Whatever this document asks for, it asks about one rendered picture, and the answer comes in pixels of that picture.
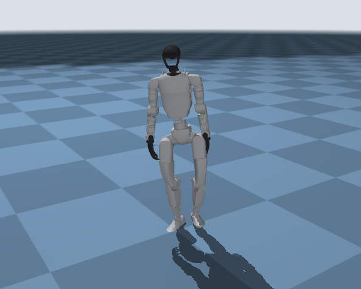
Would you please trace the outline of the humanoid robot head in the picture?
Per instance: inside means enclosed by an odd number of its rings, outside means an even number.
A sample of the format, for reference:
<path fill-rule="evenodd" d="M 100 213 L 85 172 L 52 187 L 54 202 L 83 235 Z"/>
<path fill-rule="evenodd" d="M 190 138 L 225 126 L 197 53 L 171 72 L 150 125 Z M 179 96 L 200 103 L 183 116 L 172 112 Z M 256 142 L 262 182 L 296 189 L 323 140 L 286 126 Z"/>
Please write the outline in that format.
<path fill-rule="evenodd" d="M 180 49 L 176 46 L 176 45 L 168 45 L 164 48 L 163 52 L 162 52 L 162 57 L 163 57 L 163 60 L 164 60 L 164 64 L 165 66 L 169 69 L 169 72 L 171 73 L 168 73 L 167 75 L 169 76 L 176 76 L 178 74 L 180 74 L 181 72 L 179 73 L 176 73 L 176 71 L 178 71 L 178 64 L 179 64 L 179 58 L 180 58 L 180 54 L 181 54 L 181 51 Z M 177 57 L 177 63 L 176 65 L 174 66 L 168 66 L 168 64 L 166 63 L 166 58 L 170 58 L 170 59 L 174 59 L 175 57 Z"/>

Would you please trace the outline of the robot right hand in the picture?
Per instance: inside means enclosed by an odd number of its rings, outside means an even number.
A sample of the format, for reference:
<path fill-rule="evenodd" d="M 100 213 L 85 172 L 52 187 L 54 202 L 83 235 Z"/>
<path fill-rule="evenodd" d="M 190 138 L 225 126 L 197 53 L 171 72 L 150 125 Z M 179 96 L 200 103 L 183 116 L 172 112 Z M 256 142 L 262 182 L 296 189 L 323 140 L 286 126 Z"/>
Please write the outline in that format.
<path fill-rule="evenodd" d="M 152 156 L 153 159 L 155 160 L 159 160 L 159 158 L 157 158 L 157 154 L 155 153 L 155 151 L 153 150 L 153 143 L 154 143 L 154 139 L 153 139 L 153 136 L 152 135 L 149 135 L 149 141 L 147 140 L 146 143 L 148 143 L 148 149 L 149 149 L 149 152 Z"/>

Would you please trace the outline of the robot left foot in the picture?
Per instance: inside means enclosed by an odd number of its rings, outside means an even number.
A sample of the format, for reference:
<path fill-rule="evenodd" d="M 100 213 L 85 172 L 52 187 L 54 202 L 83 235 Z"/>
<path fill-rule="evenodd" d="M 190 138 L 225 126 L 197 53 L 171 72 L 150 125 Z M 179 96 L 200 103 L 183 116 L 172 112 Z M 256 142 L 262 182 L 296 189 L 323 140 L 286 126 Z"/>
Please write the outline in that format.
<path fill-rule="evenodd" d="M 195 216 L 193 216 L 193 212 L 191 213 L 191 220 L 196 228 L 202 228 L 205 226 L 203 219 L 198 214 L 196 215 L 196 213 Z"/>

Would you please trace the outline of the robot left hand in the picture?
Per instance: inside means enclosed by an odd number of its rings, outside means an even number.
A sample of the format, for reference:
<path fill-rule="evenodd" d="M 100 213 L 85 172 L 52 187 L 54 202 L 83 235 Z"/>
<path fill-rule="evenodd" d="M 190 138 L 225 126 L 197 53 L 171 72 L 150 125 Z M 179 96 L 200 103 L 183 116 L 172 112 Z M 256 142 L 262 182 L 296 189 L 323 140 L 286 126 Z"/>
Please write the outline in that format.
<path fill-rule="evenodd" d="M 207 133 L 203 133 L 203 138 L 206 141 L 206 153 L 208 154 L 208 150 L 209 150 L 209 140 L 211 139 L 210 137 L 208 138 L 208 134 Z"/>

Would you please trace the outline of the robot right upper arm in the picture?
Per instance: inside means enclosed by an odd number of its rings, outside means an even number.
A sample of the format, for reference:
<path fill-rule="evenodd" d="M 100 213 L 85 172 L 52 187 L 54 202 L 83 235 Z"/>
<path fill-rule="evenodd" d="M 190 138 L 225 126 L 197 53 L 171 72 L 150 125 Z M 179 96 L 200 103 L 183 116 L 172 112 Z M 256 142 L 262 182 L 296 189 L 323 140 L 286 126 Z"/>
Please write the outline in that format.
<path fill-rule="evenodd" d="M 158 84 L 159 77 L 152 78 L 148 83 L 148 95 L 149 95 L 149 107 L 148 107 L 148 115 L 157 116 L 159 113 L 159 108 L 157 107 L 158 101 Z"/>

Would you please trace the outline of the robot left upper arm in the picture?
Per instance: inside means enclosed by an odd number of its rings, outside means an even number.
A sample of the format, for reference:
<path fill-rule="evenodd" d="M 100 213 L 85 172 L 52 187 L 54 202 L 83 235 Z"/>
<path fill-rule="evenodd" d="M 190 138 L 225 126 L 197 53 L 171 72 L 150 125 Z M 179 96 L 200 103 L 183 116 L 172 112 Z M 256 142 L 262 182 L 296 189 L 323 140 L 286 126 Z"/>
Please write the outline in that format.
<path fill-rule="evenodd" d="M 204 108 L 204 91 L 203 91 L 203 80 L 200 75 L 188 74 L 190 84 L 194 86 L 194 96 L 196 104 L 194 105 L 196 113 L 205 113 Z"/>

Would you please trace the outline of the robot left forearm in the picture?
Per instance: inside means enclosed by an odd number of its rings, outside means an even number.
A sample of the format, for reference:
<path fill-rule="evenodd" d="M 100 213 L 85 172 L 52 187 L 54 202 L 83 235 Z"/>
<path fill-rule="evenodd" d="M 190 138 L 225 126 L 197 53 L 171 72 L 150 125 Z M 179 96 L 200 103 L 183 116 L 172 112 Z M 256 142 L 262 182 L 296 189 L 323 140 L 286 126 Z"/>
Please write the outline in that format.
<path fill-rule="evenodd" d="M 203 133 L 205 132 L 208 134 L 208 138 L 209 138 L 211 133 L 209 131 L 208 114 L 205 103 L 204 103 L 204 108 L 205 108 L 205 113 L 200 113 L 198 115 L 198 119 L 200 124 L 200 130 L 202 132 L 201 135 L 203 136 Z"/>

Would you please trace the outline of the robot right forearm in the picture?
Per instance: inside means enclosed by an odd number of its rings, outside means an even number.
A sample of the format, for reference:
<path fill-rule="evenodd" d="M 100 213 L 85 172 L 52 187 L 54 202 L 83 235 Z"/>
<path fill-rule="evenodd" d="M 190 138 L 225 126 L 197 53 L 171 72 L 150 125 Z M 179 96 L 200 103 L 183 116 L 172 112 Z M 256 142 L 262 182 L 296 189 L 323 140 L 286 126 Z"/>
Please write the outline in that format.
<path fill-rule="evenodd" d="M 148 108 L 147 108 L 148 111 Z M 146 139 L 149 141 L 149 135 L 153 136 L 153 139 L 155 138 L 154 133 L 155 133 L 155 122 L 156 122 L 156 117 L 155 116 L 151 116 L 148 115 L 147 113 L 147 128 L 146 128 Z"/>

